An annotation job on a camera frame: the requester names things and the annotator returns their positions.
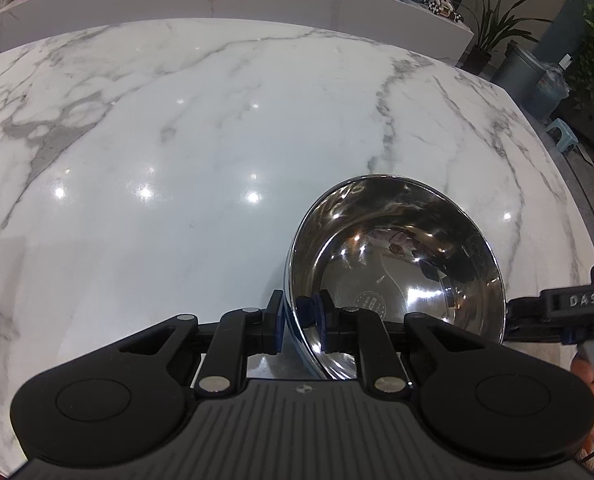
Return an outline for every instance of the white marble surface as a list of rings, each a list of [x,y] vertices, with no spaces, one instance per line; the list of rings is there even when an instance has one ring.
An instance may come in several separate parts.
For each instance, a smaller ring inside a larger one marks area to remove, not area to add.
[[[327,188],[395,173],[490,242],[507,297],[588,281],[594,250],[515,104],[441,62],[236,20],[130,23],[0,54],[0,468],[36,373],[179,312],[264,306]]]

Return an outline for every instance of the small stool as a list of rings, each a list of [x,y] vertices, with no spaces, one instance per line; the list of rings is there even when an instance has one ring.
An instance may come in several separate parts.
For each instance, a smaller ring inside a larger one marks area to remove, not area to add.
[[[574,136],[570,126],[561,119],[555,119],[550,123],[550,126],[546,128],[546,131],[549,132],[554,128],[559,128],[561,130],[561,139],[559,139],[559,142],[557,143],[557,149],[564,154],[574,150],[574,147],[579,144],[579,141]]]

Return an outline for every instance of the plastic bag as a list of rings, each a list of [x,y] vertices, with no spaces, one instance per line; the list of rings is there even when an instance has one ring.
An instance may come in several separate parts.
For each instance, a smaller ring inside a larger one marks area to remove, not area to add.
[[[538,86],[542,85],[542,89],[549,91],[551,94],[561,96],[565,99],[570,94],[570,86],[566,83],[564,78],[564,70],[558,64],[542,63],[546,67],[546,73],[539,80]]]
[[[570,94],[564,71],[558,64],[542,63],[546,73],[523,102],[526,110],[538,121],[547,123],[559,103]]]

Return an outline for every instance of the green leaves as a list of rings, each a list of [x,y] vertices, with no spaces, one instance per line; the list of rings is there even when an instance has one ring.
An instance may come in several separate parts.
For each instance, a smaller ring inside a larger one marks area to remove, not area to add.
[[[510,12],[519,7],[521,4],[528,0],[518,0],[506,13],[499,18],[500,9],[502,6],[502,0],[497,0],[494,9],[492,8],[490,0],[481,0],[483,4],[483,10],[481,12],[481,18],[479,19],[471,10],[467,7],[463,7],[468,10],[475,19],[477,20],[477,47],[483,52],[490,52],[497,44],[505,38],[512,36],[518,36],[525,38],[530,41],[537,41],[528,30],[521,30],[515,28],[520,22],[550,22],[551,20],[545,20],[544,18],[516,18],[514,14]]]
[[[580,53],[571,67],[567,79],[575,92],[577,107],[581,108],[587,100],[594,102],[594,3],[586,4],[584,22],[587,25],[586,37]]]

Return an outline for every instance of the potted plant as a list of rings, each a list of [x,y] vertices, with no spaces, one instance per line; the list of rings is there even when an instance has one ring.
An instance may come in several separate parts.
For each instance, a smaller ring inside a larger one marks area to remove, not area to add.
[[[588,102],[594,102],[594,3],[586,4],[584,20],[587,34],[566,77],[574,92],[574,107],[578,110]]]
[[[477,20],[477,43],[475,43],[475,46],[468,54],[468,57],[461,67],[462,69],[475,75],[479,75],[490,61],[490,51],[505,38],[519,36],[526,40],[534,42],[538,41],[536,38],[533,38],[528,30],[516,28],[516,25],[521,22],[550,23],[551,20],[546,20],[544,18],[516,18],[514,14],[510,13],[515,7],[519,7],[522,3],[527,1],[528,0],[519,0],[515,2],[501,17],[499,16],[501,0],[497,0],[494,8],[490,0],[481,0],[483,9],[481,10],[480,17],[463,5],[459,7],[466,9],[475,17],[475,20]]]

